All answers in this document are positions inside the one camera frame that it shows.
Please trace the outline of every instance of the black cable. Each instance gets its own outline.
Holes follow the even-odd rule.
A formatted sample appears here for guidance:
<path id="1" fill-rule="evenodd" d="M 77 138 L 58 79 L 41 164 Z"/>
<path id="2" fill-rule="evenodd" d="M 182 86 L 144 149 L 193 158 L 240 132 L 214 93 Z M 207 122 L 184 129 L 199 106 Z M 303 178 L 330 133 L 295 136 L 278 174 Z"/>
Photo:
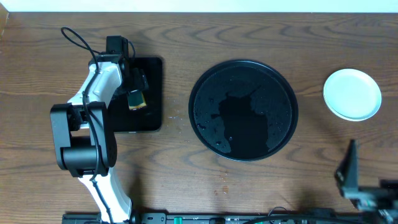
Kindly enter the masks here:
<path id="1" fill-rule="evenodd" d="M 86 47 L 84 47 L 84 46 L 82 46 L 82 45 L 80 45 L 80 44 L 74 42 L 73 40 L 71 40 L 71 39 L 65 34 L 65 32 L 63 31 L 63 30 L 65 30 L 65 29 L 66 29 L 67 31 L 71 32 L 72 34 L 74 34 L 77 38 L 79 38 L 79 39 L 83 42 L 83 44 L 86 45 Z M 86 117 L 87 117 L 88 126 L 90 127 L 91 132 L 93 133 L 94 144 L 95 144 L 95 148 L 96 148 L 96 152 L 97 152 L 97 153 L 96 153 L 96 165 L 95 165 L 94 174 L 93 174 L 93 176 L 90 178 L 90 181 L 93 181 L 93 180 L 95 179 L 95 177 L 98 175 L 98 167 L 100 166 L 100 155 L 101 155 L 101 151 L 100 151 L 100 144 L 99 144 L 99 142 L 98 142 L 98 137 L 97 137 L 97 133 L 96 133 L 96 131 L 95 131 L 94 123 L 93 123 L 93 120 L 91 119 L 90 113 L 89 113 L 88 108 L 87 108 L 86 98 L 88 98 L 87 92 L 90 90 L 91 84 L 93 84 L 93 81 L 95 80 L 95 78 L 97 77 L 97 75 L 98 75 L 99 72 L 100 72 L 100 66 L 98 65 L 98 61 L 97 61 L 97 58 L 95 57 L 94 50 L 91 49 L 91 47 L 87 44 L 87 42 L 86 42 L 78 33 L 76 33 L 74 30 L 72 30 L 72 29 L 69 28 L 69 27 L 62 27 L 62 28 L 61 28 L 61 33 L 62 33 L 62 35 L 63 35 L 66 39 L 68 39 L 70 42 L 76 44 L 77 46 L 79 46 L 79 47 L 81 47 L 81 48 L 83 48 L 83 49 L 86 49 L 86 50 L 90 51 L 90 54 L 91 54 L 91 56 L 93 56 L 93 60 L 94 60 L 94 62 L 95 62 L 96 70 L 95 70 L 95 73 L 94 73 L 94 75 L 93 75 L 93 78 L 90 79 L 90 81 L 88 82 L 88 84 L 87 84 L 85 90 L 83 91 L 83 93 L 81 93 L 81 94 L 83 95 L 83 109 L 84 109 L 85 114 L 86 114 Z"/>
<path id="2" fill-rule="evenodd" d="M 113 219 L 112 219 L 112 215 L 111 215 L 111 209 L 108 207 L 108 204 L 105 202 L 105 199 L 102 196 L 102 194 L 100 192 L 100 189 L 98 188 L 97 181 L 93 180 L 92 183 L 93 183 L 93 186 L 94 186 L 95 190 L 97 191 L 99 199 L 101 200 L 102 204 L 104 205 L 104 207 L 106 209 L 106 213 L 109 215 L 109 221 L 111 222 L 111 224 L 113 224 Z"/>
<path id="3" fill-rule="evenodd" d="M 272 212 L 274 212 L 274 210 L 277 209 L 277 208 L 283 208 L 284 210 L 287 211 L 287 209 L 284 208 L 284 207 L 282 207 L 282 206 L 276 206 L 276 207 L 274 207 L 271 211 L 269 211 L 269 213 L 268 213 L 267 216 L 268 216 L 268 217 L 271 216 L 271 215 L 272 215 Z"/>
<path id="4" fill-rule="evenodd" d="M 85 47 L 85 46 L 80 45 L 80 44 L 76 43 L 75 41 L 71 40 L 71 38 L 69 38 L 69 37 L 64 33 L 64 31 L 63 31 L 64 29 L 68 30 L 68 31 L 71 32 L 72 34 L 75 34 L 83 43 L 85 43 L 85 41 L 83 41 L 83 39 L 82 39 L 75 31 L 73 31 L 71 28 L 69 28 L 69 27 L 62 27 L 62 28 L 61 28 L 61 33 L 62 33 L 62 35 L 63 35 L 67 40 L 69 40 L 70 42 L 74 43 L 75 45 L 77 45 L 77 46 L 79 46 L 79 47 L 81 47 L 81 48 L 83 48 L 83 49 L 86 49 L 86 50 L 90 50 L 90 49 L 91 49 L 91 48 L 88 46 L 87 43 L 85 43 L 85 45 L 86 45 L 86 47 Z"/>
<path id="5" fill-rule="evenodd" d="M 134 45 L 132 44 L 132 42 L 129 40 L 129 44 L 131 45 L 132 51 L 134 53 L 132 53 L 132 59 L 136 59 L 136 49 L 134 48 Z"/>
<path id="6" fill-rule="evenodd" d="M 256 224 L 259 222 L 268 222 L 274 220 L 310 220 L 310 221 L 321 221 L 321 222 L 330 222 L 330 223 L 338 223 L 338 224 L 359 224 L 357 222 L 352 222 L 348 220 L 342 220 L 338 218 L 327 218 L 327 217 L 314 217 L 310 215 L 274 215 L 272 217 L 262 217 L 256 218 L 243 224 Z"/>
<path id="7" fill-rule="evenodd" d="M 86 45 L 86 47 L 74 42 L 73 40 L 71 40 L 71 38 L 69 38 L 64 33 L 63 30 L 65 30 L 65 29 L 68 30 L 69 32 L 71 32 L 72 34 L 74 34 L 76 37 L 78 37 Z M 83 95 L 83 109 L 84 109 L 86 117 L 87 117 L 88 126 L 90 127 L 90 130 L 91 130 L 91 132 L 93 134 L 93 139 L 94 139 L 94 144 L 95 144 L 95 149 L 96 149 L 96 165 L 95 165 L 94 174 L 90 178 L 90 181 L 93 183 L 93 186 L 94 186 L 95 190 L 97 191 L 98 197 L 99 197 L 99 199 L 101 200 L 102 204 L 104 205 L 104 207 L 106 209 L 106 213 L 109 215 L 109 220 L 110 220 L 111 224 L 113 224 L 113 219 L 112 219 L 112 215 L 111 215 L 111 209 L 106 204 L 105 199 L 103 198 L 103 196 L 102 196 L 102 194 L 101 194 L 101 192 L 100 192 L 100 190 L 98 188 L 97 182 L 95 181 L 95 177 L 98 175 L 98 168 L 100 166 L 101 151 L 100 151 L 100 144 L 98 142 L 98 136 L 97 136 L 97 133 L 95 131 L 94 123 L 93 123 L 93 120 L 91 119 L 91 115 L 90 115 L 90 112 L 88 111 L 87 103 L 86 103 L 86 99 L 88 98 L 87 92 L 90 90 L 90 86 L 93 84 L 93 81 L 95 80 L 95 78 L 100 73 L 100 66 L 98 65 L 97 58 L 95 57 L 95 54 L 94 54 L 94 52 L 96 52 L 97 54 L 99 52 L 94 51 L 93 49 L 91 49 L 91 47 L 87 44 L 87 42 L 79 34 L 77 34 L 75 31 L 73 31 L 71 28 L 62 27 L 61 28 L 61 33 L 70 42 L 76 44 L 77 46 L 79 46 L 79 47 L 81 47 L 83 49 L 86 49 L 86 50 L 90 51 L 90 54 L 91 54 L 91 56 L 93 56 L 93 60 L 95 62 L 95 66 L 96 66 L 95 73 L 94 73 L 93 77 L 90 79 L 90 81 L 88 82 L 88 84 L 87 84 L 85 90 L 83 91 L 83 93 L 81 93 Z"/>

